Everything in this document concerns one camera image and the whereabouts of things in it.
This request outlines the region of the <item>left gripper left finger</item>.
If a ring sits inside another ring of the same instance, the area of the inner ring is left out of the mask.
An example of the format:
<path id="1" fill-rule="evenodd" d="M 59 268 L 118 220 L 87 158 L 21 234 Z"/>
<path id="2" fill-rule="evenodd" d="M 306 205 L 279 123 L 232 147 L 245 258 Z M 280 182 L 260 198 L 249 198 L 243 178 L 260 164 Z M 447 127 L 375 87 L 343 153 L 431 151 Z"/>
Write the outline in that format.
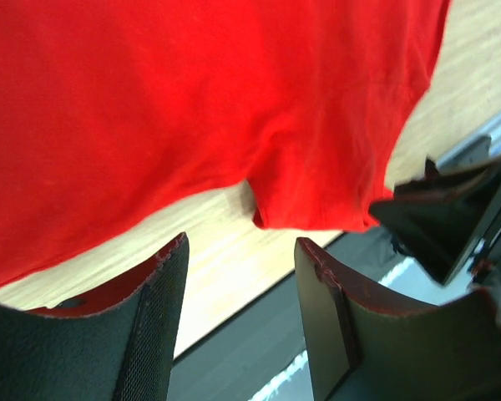
<path id="1" fill-rule="evenodd" d="M 0 304 L 0 400 L 164 400 L 189 263 L 179 234 L 56 307 Z"/>

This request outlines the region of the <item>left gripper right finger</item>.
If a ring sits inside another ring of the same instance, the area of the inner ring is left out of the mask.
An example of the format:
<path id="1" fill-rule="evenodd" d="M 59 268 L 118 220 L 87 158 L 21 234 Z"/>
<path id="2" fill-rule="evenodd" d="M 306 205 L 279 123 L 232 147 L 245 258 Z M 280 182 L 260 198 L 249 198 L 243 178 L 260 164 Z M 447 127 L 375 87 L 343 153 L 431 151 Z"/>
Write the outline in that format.
<path id="1" fill-rule="evenodd" d="M 295 245 L 316 400 L 501 400 L 501 288 L 441 306 L 407 297 Z"/>

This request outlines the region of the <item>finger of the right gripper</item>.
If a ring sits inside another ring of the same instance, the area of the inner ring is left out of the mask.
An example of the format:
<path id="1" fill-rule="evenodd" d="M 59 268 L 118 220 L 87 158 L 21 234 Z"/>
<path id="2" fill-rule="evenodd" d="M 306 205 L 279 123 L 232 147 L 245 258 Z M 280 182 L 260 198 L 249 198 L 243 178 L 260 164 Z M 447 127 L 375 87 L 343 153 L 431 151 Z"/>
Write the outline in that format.
<path id="1" fill-rule="evenodd" d="M 440 285 L 464 265 L 477 283 L 501 275 L 501 169 L 410 181 L 370 213 Z"/>

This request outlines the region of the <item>red t shirt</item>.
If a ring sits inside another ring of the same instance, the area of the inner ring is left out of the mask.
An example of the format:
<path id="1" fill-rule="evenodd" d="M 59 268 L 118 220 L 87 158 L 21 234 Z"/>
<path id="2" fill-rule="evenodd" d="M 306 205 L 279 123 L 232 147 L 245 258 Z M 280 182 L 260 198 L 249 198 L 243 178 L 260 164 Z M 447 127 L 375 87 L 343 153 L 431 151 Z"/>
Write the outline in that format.
<path id="1" fill-rule="evenodd" d="M 247 181 L 363 231 L 447 1 L 0 1 L 0 287 Z"/>

